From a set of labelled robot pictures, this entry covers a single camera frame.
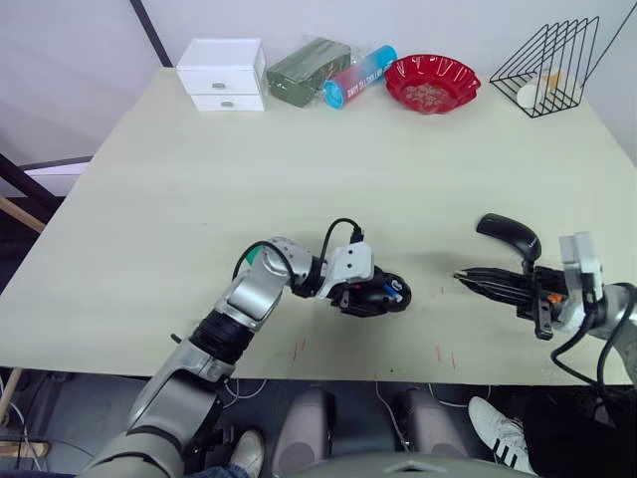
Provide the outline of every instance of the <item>sneaker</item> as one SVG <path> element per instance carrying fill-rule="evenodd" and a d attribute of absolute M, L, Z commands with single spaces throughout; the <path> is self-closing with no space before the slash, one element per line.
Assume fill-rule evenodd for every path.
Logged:
<path fill-rule="evenodd" d="M 243 469 L 250 478 L 258 478 L 265 451 L 261 433 L 257 430 L 248 430 L 239 438 L 228 464 Z"/>
<path fill-rule="evenodd" d="M 476 433 L 494 450 L 500 464 L 531 475 L 536 474 L 529 464 L 525 433 L 518 420 L 506 418 L 478 396 L 469 401 L 469 417 Z"/>

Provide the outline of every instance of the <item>black stripes on sneaker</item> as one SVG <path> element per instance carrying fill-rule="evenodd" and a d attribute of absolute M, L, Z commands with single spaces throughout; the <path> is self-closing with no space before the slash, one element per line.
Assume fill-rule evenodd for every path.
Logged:
<path fill-rule="evenodd" d="M 518 455 L 514 454 L 512 459 L 511 459 L 511 463 L 507 464 L 506 458 L 507 458 L 507 455 L 509 454 L 509 450 L 511 448 L 509 448 L 508 445 L 505 445 L 505 449 L 503 450 L 502 455 L 499 456 L 498 455 L 498 448 L 500 448 L 501 443 L 502 442 L 500 441 L 500 438 L 497 438 L 496 439 L 496 444 L 494 445 L 494 453 L 496 454 L 496 458 L 497 458 L 498 463 L 502 463 L 503 465 L 506 465 L 506 466 L 509 466 L 511 468 L 514 468 L 516 466 L 516 463 L 518 462 Z"/>

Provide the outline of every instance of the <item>drawer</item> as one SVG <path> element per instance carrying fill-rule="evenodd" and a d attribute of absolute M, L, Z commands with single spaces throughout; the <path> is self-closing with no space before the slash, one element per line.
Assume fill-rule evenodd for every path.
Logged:
<path fill-rule="evenodd" d="M 258 95 L 254 70 L 177 70 L 188 95 Z"/>
<path fill-rule="evenodd" d="M 201 112 L 262 112 L 265 109 L 259 95 L 192 95 L 190 98 Z"/>

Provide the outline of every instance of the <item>red bowl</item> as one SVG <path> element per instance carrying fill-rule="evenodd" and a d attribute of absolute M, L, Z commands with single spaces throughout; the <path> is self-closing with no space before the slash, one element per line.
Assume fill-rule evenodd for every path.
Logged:
<path fill-rule="evenodd" d="M 385 86 L 400 103 L 425 115 L 447 113 L 476 97 L 474 71 L 439 55 L 412 55 L 391 64 Z"/>

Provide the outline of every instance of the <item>beige tabletop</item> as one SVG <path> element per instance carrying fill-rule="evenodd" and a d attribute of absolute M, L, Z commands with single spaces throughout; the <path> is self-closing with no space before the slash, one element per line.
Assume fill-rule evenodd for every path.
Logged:
<path fill-rule="evenodd" d="M 635 282 L 635 168 L 588 104 L 529 119 L 484 82 L 444 116 L 404 110 L 382 85 L 342 111 L 267 107 L 200 113 L 160 71 L 0 297 L 0 364 L 153 374 L 249 244 L 285 235 L 318 254 L 346 215 L 411 285 L 408 311 L 359 319 L 287 291 L 237 376 L 576 383 L 548 357 L 566 336 L 536 340 L 512 307 L 451 275 L 520 269 L 474 232 L 498 212 L 539 235 L 541 264 L 560 267 L 558 237 L 589 230 L 604 280 Z M 587 338 L 564 360 L 593 373 L 601 347 Z M 607 380 L 628 380 L 615 353 Z"/>

